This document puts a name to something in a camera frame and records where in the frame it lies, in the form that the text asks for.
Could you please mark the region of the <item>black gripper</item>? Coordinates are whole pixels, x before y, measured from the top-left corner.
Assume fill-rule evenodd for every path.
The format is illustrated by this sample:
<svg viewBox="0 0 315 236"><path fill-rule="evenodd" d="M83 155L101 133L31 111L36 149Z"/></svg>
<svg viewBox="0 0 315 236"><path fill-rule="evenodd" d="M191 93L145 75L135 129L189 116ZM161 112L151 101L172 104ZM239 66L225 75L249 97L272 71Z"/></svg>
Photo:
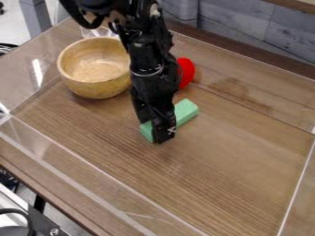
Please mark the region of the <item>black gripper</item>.
<svg viewBox="0 0 315 236"><path fill-rule="evenodd" d="M180 87L177 68L164 68L153 73L132 71L132 102L137 120L151 121L153 142L163 144L176 134L176 115L172 103Z"/></svg>

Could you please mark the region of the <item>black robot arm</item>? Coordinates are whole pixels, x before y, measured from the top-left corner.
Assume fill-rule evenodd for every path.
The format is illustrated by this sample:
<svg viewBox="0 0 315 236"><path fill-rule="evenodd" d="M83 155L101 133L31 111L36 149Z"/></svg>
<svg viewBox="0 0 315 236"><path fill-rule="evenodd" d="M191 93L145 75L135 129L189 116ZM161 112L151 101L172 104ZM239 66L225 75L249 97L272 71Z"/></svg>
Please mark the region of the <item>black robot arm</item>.
<svg viewBox="0 0 315 236"><path fill-rule="evenodd" d="M59 0L72 19L88 30L104 22L117 34L131 58L132 103L140 123L151 124L152 141L176 134L173 96L180 66L171 53L172 33L156 0Z"/></svg>

